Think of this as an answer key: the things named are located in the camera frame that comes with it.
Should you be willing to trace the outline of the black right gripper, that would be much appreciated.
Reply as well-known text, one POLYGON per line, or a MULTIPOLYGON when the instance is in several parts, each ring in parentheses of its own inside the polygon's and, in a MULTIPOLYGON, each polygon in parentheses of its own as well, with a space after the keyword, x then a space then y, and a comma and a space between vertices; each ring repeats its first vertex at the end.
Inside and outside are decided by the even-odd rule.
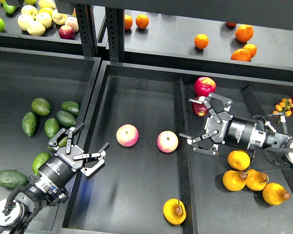
POLYGON ((204 104, 209 114, 205 125, 206 133, 198 137, 179 133, 195 153, 216 156, 219 143, 248 151, 264 146, 266 133, 257 129, 254 120, 233 117, 226 112, 232 105, 230 98, 209 93, 207 97, 189 98, 188 101, 190 104, 192 102, 204 104))

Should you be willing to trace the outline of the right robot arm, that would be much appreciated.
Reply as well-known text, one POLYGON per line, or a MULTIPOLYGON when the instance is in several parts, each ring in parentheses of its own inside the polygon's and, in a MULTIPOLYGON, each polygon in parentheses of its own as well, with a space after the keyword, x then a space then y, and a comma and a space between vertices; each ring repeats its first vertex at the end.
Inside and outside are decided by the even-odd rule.
POLYGON ((187 140, 194 152, 216 156, 220 144, 252 153, 262 150, 265 154, 282 154, 286 157, 282 164, 272 163, 277 169, 293 170, 293 137, 286 131, 278 133, 264 118, 258 120, 231 115, 229 110, 232 100, 215 93, 210 93, 206 97, 190 98, 189 102, 203 104, 209 112, 204 134, 179 134, 187 140))

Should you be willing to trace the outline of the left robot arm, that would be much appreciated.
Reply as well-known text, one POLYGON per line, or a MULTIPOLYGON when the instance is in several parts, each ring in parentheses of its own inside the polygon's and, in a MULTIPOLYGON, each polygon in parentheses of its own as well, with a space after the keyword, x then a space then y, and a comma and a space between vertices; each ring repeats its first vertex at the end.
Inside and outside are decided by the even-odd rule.
POLYGON ((48 142, 54 155, 38 168, 39 178, 31 177, 27 185, 15 188, 0 201, 0 234, 22 234, 33 218, 45 207, 65 203, 69 198, 67 183, 81 172, 92 178, 105 166, 106 143, 96 153, 85 153, 73 142, 84 128, 60 129, 48 142))

